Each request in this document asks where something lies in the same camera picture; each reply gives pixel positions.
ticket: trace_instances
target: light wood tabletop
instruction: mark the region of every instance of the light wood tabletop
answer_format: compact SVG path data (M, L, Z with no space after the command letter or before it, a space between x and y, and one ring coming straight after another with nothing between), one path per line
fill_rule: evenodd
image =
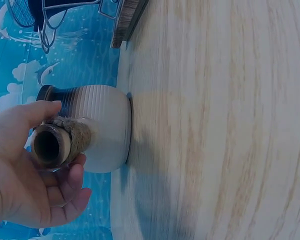
M117 86L114 240L300 240L300 0L150 0Z

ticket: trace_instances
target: wooden table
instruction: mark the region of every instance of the wooden table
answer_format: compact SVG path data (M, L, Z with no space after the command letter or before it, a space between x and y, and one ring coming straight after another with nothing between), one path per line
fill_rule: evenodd
M115 240L300 240L300 0L150 0Z

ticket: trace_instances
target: ocean mural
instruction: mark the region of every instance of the ocean mural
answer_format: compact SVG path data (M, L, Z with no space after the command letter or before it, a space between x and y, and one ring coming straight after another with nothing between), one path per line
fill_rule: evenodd
M116 5L105 0L104 11ZM53 16L57 24L62 13ZM120 51L110 48L114 21L98 14L97 5L69 9L45 54L39 35L17 26L6 2L0 0L0 112L36 100L43 85L72 88L90 84L116 86ZM30 151L31 134L25 148ZM33 229L0 223L0 240L112 240L110 226L110 174L85 173L84 186L92 189L86 211L74 222Z

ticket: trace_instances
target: ribbed ceramic surface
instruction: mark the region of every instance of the ribbed ceramic surface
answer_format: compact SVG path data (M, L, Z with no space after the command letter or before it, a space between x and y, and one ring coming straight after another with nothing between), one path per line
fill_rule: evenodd
M95 121L97 144L85 152L87 172L107 173L126 162L131 137L131 106L125 94L106 85L52 90L47 100L62 101L60 115Z

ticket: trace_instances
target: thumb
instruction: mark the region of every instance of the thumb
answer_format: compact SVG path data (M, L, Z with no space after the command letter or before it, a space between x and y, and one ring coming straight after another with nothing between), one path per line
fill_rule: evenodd
M29 129L34 128L42 121L52 118L61 110L61 101L35 101L30 104L20 106L24 114L24 120Z

